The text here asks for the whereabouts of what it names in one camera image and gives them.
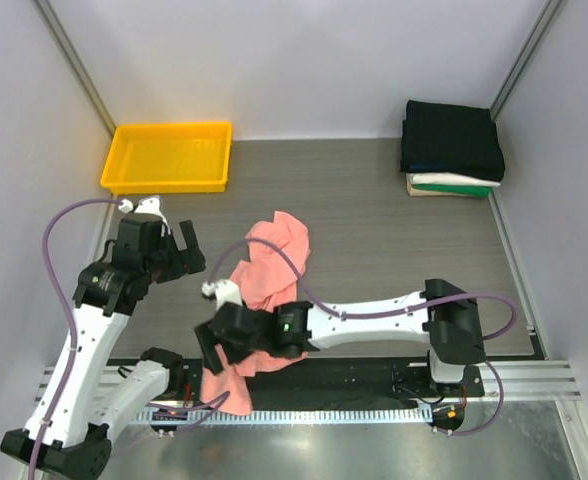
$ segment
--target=perforated metal strip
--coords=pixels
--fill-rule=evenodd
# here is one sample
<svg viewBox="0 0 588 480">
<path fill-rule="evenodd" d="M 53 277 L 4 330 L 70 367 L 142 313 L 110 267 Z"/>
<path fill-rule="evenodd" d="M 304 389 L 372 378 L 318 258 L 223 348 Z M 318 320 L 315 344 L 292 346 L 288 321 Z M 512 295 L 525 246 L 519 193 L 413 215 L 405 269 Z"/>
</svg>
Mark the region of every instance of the perforated metal strip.
<svg viewBox="0 0 588 480">
<path fill-rule="evenodd" d="M 130 425 L 180 426 L 194 423 L 207 412 L 189 412 L 187 418 L 161 419 L 153 418 L 155 409 L 145 408 L 139 412 Z M 259 411 L 246 416 L 230 415 L 217 412 L 205 425 L 240 426 L 240 425 L 337 425 L 337 424 L 373 424 L 373 423 L 426 423 L 432 420 L 429 405 L 421 405 L 411 410 L 372 410 L 364 412 L 316 411 L 316 412 L 271 412 Z"/>
</svg>

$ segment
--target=folded green cloth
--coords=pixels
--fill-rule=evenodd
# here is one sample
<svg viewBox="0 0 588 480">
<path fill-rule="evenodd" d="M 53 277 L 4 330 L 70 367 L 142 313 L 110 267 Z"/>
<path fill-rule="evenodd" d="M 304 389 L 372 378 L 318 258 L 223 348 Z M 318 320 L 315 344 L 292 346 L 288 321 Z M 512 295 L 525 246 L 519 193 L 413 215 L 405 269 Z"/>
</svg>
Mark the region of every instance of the folded green cloth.
<svg viewBox="0 0 588 480">
<path fill-rule="evenodd" d="M 412 187 L 419 190 L 431 190 L 433 192 L 457 193 L 470 197 L 486 198 L 492 193 L 492 187 L 470 187 L 464 185 L 438 185 L 432 183 L 413 183 Z"/>
</svg>

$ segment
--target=white panel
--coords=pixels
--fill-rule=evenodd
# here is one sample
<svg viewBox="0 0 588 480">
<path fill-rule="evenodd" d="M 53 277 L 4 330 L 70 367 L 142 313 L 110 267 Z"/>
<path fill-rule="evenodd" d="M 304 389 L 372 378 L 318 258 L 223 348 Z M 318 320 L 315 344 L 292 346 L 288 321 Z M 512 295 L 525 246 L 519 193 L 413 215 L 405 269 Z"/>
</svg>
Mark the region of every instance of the white panel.
<svg viewBox="0 0 588 480">
<path fill-rule="evenodd" d="M 588 404 L 588 0 L 567 2 L 499 127 L 510 236 L 546 347 Z"/>
<path fill-rule="evenodd" d="M 0 441 L 33 409 L 65 319 L 40 257 L 43 228 L 99 189 L 109 139 L 29 1 L 0 0 Z M 54 264 L 71 296 L 95 246 L 101 207 L 61 222 Z M 15 462 L 0 453 L 0 479 Z"/>
<path fill-rule="evenodd" d="M 54 0 L 117 123 L 397 136 L 409 98 L 489 107 L 543 0 Z"/>
</svg>

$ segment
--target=stack of folded clothes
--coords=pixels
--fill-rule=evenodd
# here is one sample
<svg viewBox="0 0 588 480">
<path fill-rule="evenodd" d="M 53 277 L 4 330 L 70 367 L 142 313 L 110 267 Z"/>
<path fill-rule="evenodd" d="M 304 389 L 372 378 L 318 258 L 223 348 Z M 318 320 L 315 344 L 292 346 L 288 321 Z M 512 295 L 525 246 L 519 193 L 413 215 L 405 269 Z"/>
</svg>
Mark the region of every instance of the stack of folded clothes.
<svg viewBox="0 0 588 480">
<path fill-rule="evenodd" d="M 483 108 L 410 100 L 401 152 L 412 196 L 487 197 L 505 174 L 496 125 Z"/>
</svg>

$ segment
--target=reflective metal surface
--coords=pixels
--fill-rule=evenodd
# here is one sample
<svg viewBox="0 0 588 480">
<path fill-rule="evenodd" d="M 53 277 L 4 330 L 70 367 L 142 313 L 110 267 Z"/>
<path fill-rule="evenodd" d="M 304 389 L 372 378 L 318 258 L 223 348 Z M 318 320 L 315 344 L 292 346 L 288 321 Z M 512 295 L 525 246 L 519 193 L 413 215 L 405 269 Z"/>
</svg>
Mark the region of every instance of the reflective metal surface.
<svg viewBox="0 0 588 480">
<path fill-rule="evenodd" d="M 464 428 L 493 408 L 470 404 Z M 491 428 L 462 438 L 415 424 L 215 427 L 142 441 L 147 435 L 128 427 L 101 480 L 579 478 L 553 402 L 508 402 Z"/>
</svg>

